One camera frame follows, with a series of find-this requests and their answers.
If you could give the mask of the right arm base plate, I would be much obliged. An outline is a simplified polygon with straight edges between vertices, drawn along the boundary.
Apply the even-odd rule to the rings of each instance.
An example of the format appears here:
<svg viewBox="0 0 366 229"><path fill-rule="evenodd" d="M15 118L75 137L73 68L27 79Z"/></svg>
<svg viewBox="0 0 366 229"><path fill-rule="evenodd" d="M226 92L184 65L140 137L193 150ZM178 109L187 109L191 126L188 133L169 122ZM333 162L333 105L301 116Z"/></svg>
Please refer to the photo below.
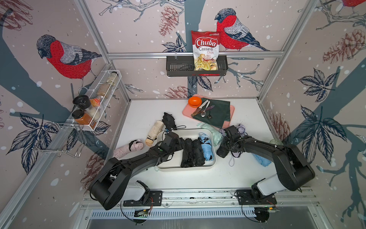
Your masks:
<svg viewBox="0 0 366 229"><path fill-rule="evenodd" d="M276 205L277 201L274 194L264 196L257 190L238 189L234 196L237 197L240 205Z"/></svg>

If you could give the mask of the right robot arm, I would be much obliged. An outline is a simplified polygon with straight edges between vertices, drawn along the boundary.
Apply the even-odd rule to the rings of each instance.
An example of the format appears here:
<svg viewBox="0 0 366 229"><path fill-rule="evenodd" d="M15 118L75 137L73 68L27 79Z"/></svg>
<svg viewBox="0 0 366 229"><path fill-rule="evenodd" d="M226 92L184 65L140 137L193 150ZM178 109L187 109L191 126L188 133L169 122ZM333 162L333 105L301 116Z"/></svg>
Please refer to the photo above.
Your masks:
<svg viewBox="0 0 366 229"><path fill-rule="evenodd" d="M251 187L252 196L262 199L283 190L300 190L303 185L315 178L315 172L304 155L294 145L279 146L242 135L238 128L230 126L224 129L224 137L218 156L229 152L246 152L261 156L273 162L276 173L264 178Z"/></svg>

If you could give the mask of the light blue umbrella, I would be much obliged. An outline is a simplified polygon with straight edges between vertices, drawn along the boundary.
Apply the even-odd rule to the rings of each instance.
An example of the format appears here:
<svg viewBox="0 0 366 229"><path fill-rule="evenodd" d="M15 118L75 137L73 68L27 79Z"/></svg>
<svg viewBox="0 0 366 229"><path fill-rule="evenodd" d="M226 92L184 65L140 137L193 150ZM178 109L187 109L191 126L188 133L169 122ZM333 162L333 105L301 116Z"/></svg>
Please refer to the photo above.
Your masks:
<svg viewBox="0 0 366 229"><path fill-rule="evenodd" d="M208 137L208 135L201 132L201 133L199 133L198 140L201 142L201 147L202 147L205 161L212 161L214 159L214 156L213 156L214 154L212 151L212 145L211 145L210 138Z"/></svg>
<svg viewBox="0 0 366 229"><path fill-rule="evenodd" d="M256 161L257 161L260 165L262 165L263 167L267 167L267 166L269 166L269 165L272 163L272 161L270 161L270 160L268 160L268 159L266 159L266 158L264 158L264 157L262 157L262 156L258 156L258 155L256 155L256 154L253 154L253 156L254 156L254 158L256 159Z"/></svg>

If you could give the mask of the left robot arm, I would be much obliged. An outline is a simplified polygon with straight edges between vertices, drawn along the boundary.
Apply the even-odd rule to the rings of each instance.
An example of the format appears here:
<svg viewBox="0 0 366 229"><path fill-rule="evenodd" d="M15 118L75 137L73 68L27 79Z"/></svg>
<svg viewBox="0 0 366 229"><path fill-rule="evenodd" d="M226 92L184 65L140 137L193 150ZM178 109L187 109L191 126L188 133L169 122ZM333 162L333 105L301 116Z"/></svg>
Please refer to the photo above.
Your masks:
<svg viewBox="0 0 366 229"><path fill-rule="evenodd" d="M157 142L144 154L123 160L115 157L109 159L90 184L90 197L98 201L105 210L112 209L122 199L132 177L166 162L184 146L183 138L169 132L163 141Z"/></svg>

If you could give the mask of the lilac umbrella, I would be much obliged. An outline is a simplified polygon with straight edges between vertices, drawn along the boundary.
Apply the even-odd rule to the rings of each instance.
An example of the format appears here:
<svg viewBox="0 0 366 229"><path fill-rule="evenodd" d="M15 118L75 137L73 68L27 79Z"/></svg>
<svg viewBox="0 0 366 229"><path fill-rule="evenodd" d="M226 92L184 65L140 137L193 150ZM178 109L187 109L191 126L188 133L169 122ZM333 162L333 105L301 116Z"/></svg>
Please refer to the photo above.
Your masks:
<svg viewBox="0 0 366 229"><path fill-rule="evenodd" d="M244 137L246 135L248 135L248 133L246 132L246 128L243 124L239 124L238 127L236 128L238 133L240 134L241 137ZM231 151L231 159L229 160L229 166L233 167L234 166L234 159L235 158L239 158L241 156L242 152L233 152Z"/></svg>

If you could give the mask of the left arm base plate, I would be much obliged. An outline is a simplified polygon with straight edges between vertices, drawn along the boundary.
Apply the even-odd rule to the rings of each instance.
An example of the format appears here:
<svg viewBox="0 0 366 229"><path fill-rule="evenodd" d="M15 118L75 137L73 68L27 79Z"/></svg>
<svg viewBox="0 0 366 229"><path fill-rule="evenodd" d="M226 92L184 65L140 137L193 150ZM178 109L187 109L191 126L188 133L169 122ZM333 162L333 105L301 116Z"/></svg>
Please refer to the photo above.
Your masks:
<svg viewBox="0 0 366 229"><path fill-rule="evenodd" d="M161 206L163 199L163 192L161 190L153 190L145 192L139 200L125 200L123 201L124 207L150 207Z"/></svg>

